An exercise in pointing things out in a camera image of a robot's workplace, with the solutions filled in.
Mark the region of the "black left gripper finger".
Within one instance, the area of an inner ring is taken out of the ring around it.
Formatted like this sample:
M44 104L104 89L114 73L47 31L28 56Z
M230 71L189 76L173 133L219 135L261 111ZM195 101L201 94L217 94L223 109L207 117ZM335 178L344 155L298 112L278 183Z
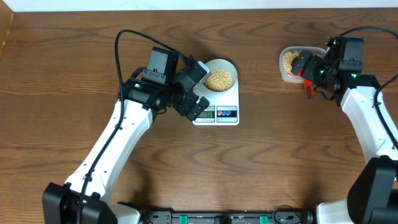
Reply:
M199 102L194 102L192 106L188 109L188 113L185 115L190 121L196 120L199 115L209 107L210 102L205 98L201 97Z
M194 56L189 56L183 79L184 87L194 87L200 80L200 67Z

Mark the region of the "red measuring scoop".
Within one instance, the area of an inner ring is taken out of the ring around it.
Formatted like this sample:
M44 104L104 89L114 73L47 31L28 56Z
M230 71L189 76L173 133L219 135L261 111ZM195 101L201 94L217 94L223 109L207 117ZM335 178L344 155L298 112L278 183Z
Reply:
M313 99L312 82L303 78L304 89L308 100Z

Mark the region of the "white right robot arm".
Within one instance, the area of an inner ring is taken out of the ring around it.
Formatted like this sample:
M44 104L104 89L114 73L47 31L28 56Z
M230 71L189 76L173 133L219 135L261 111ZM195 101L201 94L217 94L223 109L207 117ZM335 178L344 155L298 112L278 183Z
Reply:
M376 77L362 72L360 37L332 37L322 57L301 50L292 73L332 94L354 127L366 165L345 199L320 203L315 223L397 223L397 127Z

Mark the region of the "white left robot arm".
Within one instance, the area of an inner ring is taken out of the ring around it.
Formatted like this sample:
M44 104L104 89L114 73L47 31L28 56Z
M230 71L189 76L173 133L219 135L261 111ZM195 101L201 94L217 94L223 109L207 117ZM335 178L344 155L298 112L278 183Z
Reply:
M178 58L151 58L121 85L112 117L82 164L63 185L49 183L42 196L46 223L139 223L128 204L109 206L118 177L142 135L158 114L173 107L194 121L209 101L193 92L211 74L194 57L176 71Z

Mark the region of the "white digital kitchen scale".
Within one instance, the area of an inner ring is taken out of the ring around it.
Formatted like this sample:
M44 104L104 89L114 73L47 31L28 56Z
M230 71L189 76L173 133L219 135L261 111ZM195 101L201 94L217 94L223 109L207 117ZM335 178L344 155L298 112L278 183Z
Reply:
M205 85L197 85L193 90L210 102L209 107L194 120L194 125L237 126L239 124L239 85L236 78L233 78L232 87L223 92L213 92Z

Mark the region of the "soybeans in bowl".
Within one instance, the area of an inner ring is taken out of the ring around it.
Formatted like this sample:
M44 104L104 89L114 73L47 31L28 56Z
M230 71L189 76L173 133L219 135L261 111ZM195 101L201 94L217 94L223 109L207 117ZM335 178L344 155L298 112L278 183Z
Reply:
M205 81L204 85L211 91L227 91L233 86L233 78L225 70L212 70L211 75Z

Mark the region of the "grey round bowl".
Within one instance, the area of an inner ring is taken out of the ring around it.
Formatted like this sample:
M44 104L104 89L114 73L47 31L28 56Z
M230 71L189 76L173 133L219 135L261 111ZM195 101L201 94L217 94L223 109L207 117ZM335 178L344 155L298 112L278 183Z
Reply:
M237 85L237 71L229 61L214 59L205 65L210 69L210 76L205 80L203 85L210 91L226 92L232 90Z

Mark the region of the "pile of soybeans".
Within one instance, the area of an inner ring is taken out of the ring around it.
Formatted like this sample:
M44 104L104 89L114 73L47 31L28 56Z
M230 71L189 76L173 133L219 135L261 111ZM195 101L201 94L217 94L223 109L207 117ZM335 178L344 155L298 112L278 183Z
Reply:
M298 76L292 73L292 62L300 55L301 51L286 52L282 57L282 65L288 75Z

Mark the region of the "clear plastic container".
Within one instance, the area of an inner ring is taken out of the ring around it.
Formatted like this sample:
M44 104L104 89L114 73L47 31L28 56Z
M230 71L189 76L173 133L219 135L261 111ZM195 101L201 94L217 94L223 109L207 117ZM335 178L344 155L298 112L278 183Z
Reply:
M319 47L287 47L279 56L279 68L284 82L296 84L302 84L304 82L303 78L296 76L291 72L291 63L293 59L303 50L310 51L312 54L320 57L324 57L326 55L326 50Z

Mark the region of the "brown cardboard panel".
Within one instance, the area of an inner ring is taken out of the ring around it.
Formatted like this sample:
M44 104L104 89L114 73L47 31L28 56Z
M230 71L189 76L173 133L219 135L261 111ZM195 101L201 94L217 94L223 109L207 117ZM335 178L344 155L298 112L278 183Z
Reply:
M1 0L0 3L0 53L6 45L6 39L9 35L10 27L14 18L14 12Z

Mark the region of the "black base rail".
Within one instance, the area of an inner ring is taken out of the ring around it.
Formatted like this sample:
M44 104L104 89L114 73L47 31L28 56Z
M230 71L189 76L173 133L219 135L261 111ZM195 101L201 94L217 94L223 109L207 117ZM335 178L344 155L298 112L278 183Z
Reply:
M294 212L276 210L265 213L205 213L145 211L141 213L138 224L314 224L313 212Z

